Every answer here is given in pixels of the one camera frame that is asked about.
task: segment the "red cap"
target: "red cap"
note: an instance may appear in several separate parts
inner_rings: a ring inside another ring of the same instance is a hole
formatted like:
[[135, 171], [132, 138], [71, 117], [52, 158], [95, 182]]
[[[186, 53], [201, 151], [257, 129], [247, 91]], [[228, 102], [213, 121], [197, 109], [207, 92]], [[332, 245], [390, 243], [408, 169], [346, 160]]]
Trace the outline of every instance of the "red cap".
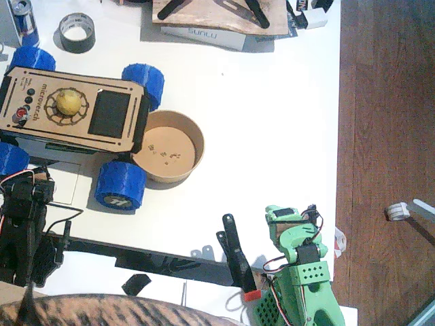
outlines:
[[18, 110], [16, 110], [17, 117], [24, 117], [26, 114], [27, 110], [24, 107], [20, 107]]
[[245, 302], [254, 301], [261, 298], [261, 290], [253, 290], [248, 293], [244, 293]]

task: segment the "red button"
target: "red button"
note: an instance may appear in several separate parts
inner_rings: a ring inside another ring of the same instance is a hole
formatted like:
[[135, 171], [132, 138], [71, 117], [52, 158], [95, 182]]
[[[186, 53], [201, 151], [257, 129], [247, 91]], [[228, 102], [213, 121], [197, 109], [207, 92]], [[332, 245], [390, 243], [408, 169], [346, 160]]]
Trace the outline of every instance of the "red button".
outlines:
[[22, 118], [27, 114], [27, 110], [24, 107], [19, 108], [16, 110], [16, 117]]

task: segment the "blue wheel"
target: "blue wheel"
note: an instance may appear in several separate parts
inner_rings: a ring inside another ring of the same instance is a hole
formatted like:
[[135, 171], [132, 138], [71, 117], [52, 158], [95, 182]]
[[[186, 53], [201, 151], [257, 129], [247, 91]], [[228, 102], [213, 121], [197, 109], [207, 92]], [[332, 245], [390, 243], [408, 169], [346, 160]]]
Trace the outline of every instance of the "blue wheel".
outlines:
[[152, 108], [150, 111], [158, 108], [164, 85], [164, 77], [160, 70], [143, 63], [135, 63], [124, 68], [122, 79], [137, 82], [145, 87], [151, 100]]
[[33, 46], [22, 46], [14, 52], [10, 68], [15, 66], [54, 71], [56, 61], [48, 52]]
[[24, 170], [29, 165], [30, 156], [23, 149], [0, 143], [0, 175], [12, 175]]
[[95, 199], [111, 209], [131, 211], [142, 205], [147, 175], [137, 165], [112, 161], [102, 165]]

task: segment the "black metal rod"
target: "black metal rod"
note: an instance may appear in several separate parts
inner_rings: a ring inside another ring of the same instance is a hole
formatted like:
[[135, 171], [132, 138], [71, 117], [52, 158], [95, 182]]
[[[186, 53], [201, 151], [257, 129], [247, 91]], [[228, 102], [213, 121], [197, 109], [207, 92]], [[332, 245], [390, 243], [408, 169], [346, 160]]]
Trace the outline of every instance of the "black metal rod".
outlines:
[[250, 10], [254, 13], [254, 16], [257, 18], [258, 22], [260, 23], [260, 26], [263, 29], [267, 29], [271, 24], [268, 21], [266, 15], [261, 10], [260, 4], [257, 0], [245, 0], [247, 6], [250, 8]]
[[172, 14], [172, 12], [183, 2], [184, 0], [170, 0], [168, 4], [165, 5], [165, 7], [157, 14], [157, 18], [160, 20], [166, 19], [166, 17]]

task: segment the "green 3d-printed part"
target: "green 3d-printed part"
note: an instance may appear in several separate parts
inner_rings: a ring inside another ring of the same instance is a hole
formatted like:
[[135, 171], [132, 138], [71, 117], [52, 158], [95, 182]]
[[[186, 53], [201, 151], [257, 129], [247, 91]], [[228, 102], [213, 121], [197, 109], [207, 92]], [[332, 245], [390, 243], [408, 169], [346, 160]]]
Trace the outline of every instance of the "green 3d-printed part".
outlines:
[[[266, 220], [271, 240], [289, 263], [288, 267], [275, 274], [273, 281], [279, 305], [287, 319], [293, 326], [345, 326], [331, 289], [328, 263], [314, 261], [301, 264], [296, 250], [315, 244], [319, 258], [326, 255], [328, 248], [321, 243], [321, 236], [313, 239], [317, 226], [302, 217], [296, 209], [278, 206], [266, 208]], [[258, 325], [285, 325], [271, 289], [258, 302], [255, 317]]]

